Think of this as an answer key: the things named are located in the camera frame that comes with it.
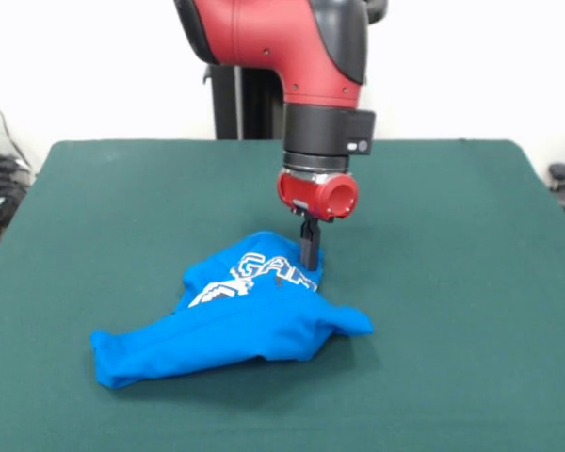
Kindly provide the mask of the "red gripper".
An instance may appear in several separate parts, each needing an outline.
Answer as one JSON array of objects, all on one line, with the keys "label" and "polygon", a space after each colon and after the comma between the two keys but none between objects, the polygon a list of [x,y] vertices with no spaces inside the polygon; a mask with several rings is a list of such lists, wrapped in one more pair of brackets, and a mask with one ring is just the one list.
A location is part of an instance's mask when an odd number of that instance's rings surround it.
[{"label": "red gripper", "polygon": [[300,227],[300,262],[310,271],[318,266],[319,220],[348,218],[359,200],[359,186],[350,173],[312,173],[283,169],[277,178],[280,200],[303,211]]}]

